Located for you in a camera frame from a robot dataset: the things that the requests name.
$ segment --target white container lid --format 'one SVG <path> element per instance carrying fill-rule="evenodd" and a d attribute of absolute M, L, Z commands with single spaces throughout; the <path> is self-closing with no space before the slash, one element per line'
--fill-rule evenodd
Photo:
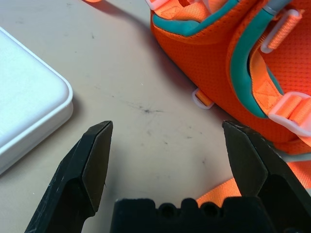
<path fill-rule="evenodd" d="M 0 174 L 72 114 L 72 88 L 0 27 Z"/>

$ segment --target white plastic buckle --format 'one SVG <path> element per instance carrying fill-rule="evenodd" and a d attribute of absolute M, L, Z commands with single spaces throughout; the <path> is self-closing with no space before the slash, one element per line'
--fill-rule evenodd
<path fill-rule="evenodd" d="M 270 49 L 268 47 L 270 41 L 274 38 L 276 33 L 280 30 L 280 28 L 283 26 L 283 24 L 286 22 L 287 18 L 289 16 L 296 16 L 298 17 L 300 13 L 297 10 L 290 9 L 286 11 L 286 13 L 283 15 L 283 17 L 277 22 L 277 24 L 273 27 L 273 29 L 270 31 L 270 33 L 267 35 L 266 39 L 263 41 L 260 50 L 264 53 L 271 53 L 273 49 Z"/>
<path fill-rule="evenodd" d="M 197 96 L 196 96 L 196 93 L 198 93 L 199 89 L 197 88 L 195 91 L 193 91 L 192 93 L 192 100 L 193 102 L 199 107 L 199 108 L 202 108 L 202 109 L 210 109 L 213 105 L 214 105 L 214 102 L 211 103 L 210 105 L 206 106 L 202 101 L 200 101 Z"/>
<path fill-rule="evenodd" d="M 156 10 L 163 4 L 167 3 L 169 0 L 146 0 L 148 6 L 150 7 L 151 10 Z"/>
<path fill-rule="evenodd" d="M 294 134 L 298 136 L 310 137 L 311 136 L 311 114 L 309 114 L 307 119 L 301 125 L 298 125 L 296 122 L 276 114 L 277 111 L 282 107 L 282 105 L 288 100 L 290 96 L 299 96 L 303 100 L 311 98 L 311 96 L 307 94 L 304 94 L 301 92 L 290 91 L 286 93 L 281 98 L 281 100 L 273 107 L 273 109 L 268 114 L 268 117 L 272 121 L 284 126 L 285 128 L 287 128 L 288 130 L 290 130 L 291 132 L 293 132 Z"/>

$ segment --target teal trim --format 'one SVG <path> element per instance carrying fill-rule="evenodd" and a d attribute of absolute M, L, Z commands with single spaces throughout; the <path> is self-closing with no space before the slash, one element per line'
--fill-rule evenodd
<path fill-rule="evenodd" d="M 222 16 L 228 13 L 233 7 L 235 7 L 239 2 L 237 0 L 228 0 L 226 4 L 216 11 L 214 14 L 207 17 L 201 23 L 193 20 L 166 20 L 160 18 L 156 14 L 153 15 L 152 21 L 154 25 L 161 28 L 167 32 L 179 34 L 183 36 L 192 36 L 204 28 L 208 27 L 215 21 L 219 20 Z"/>
<path fill-rule="evenodd" d="M 271 81 L 273 82 L 273 84 L 276 86 L 277 90 L 279 91 L 280 94 L 284 95 L 284 92 L 282 90 L 282 87 L 280 86 L 280 84 L 278 83 L 278 81 L 276 80 L 274 74 L 271 72 L 271 70 L 267 67 L 267 71 L 268 74 L 270 76 Z"/>
<path fill-rule="evenodd" d="M 230 64 L 231 83 L 239 101 L 252 114 L 261 118 L 267 118 L 267 116 L 258 106 L 252 94 L 252 79 L 248 72 L 248 56 L 273 17 L 273 15 L 267 13 L 265 10 L 261 10 L 253 18 L 239 39 L 232 54 Z"/>

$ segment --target beige table surface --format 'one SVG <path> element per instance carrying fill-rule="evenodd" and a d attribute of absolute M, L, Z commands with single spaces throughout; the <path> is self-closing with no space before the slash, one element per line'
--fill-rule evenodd
<path fill-rule="evenodd" d="M 88 127 L 112 120 L 107 188 L 84 233 L 107 233 L 114 201 L 156 204 L 197 198 L 232 176 L 214 106 L 198 108 L 195 86 L 149 29 L 143 0 L 0 0 L 0 26 L 62 74 L 74 113 L 0 177 L 0 232 L 26 229 L 59 162 Z"/>

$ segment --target orange strap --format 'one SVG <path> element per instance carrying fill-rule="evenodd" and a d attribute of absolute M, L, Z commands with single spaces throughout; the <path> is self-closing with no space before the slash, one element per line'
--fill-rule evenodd
<path fill-rule="evenodd" d="M 282 25 L 282 27 L 278 30 L 278 32 L 274 35 L 270 43 L 268 44 L 268 48 L 277 49 L 278 46 L 282 43 L 282 41 L 288 36 L 288 34 L 295 28 L 297 23 L 301 20 L 302 14 L 304 11 L 300 11 L 299 16 L 289 15 L 286 19 L 286 22 Z"/>
<path fill-rule="evenodd" d="M 291 168 L 295 176 L 305 188 L 311 188 L 311 161 L 290 162 L 287 165 Z M 232 178 L 220 186 L 210 190 L 196 201 L 199 206 L 208 201 L 212 201 L 216 205 L 222 206 L 223 201 L 227 197 L 239 196 L 241 196 L 240 191 L 234 178 Z"/>
<path fill-rule="evenodd" d="M 183 6 L 179 0 L 170 0 L 155 10 L 155 13 L 169 20 L 194 20 L 202 22 L 210 13 L 200 0 Z"/>
<path fill-rule="evenodd" d="M 194 20 L 202 22 L 225 3 L 226 0 L 170 0 L 157 8 L 155 13 L 159 17 L 168 20 Z"/>
<path fill-rule="evenodd" d="M 252 78 L 253 96 L 265 114 L 269 114 L 272 108 L 279 102 L 282 95 L 270 79 L 266 63 L 255 48 L 250 54 L 249 70 Z M 301 125 L 311 113 L 311 99 L 301 99 L 298 96 L 290 97 L 277 114 L 293 120 Z M 298 137 L 311 147 L 311 137 Z"/>
<path fill-rule="evenodd" d="M 213 103 L 213 101 L 209 97 L 207 97 L 203 93 L 203 91 L 201 91 L 200 89 L 198 90 L 198 92 L 195 95 L 206 106 L 209 106 L 209 105 L 211 105 Z"/>

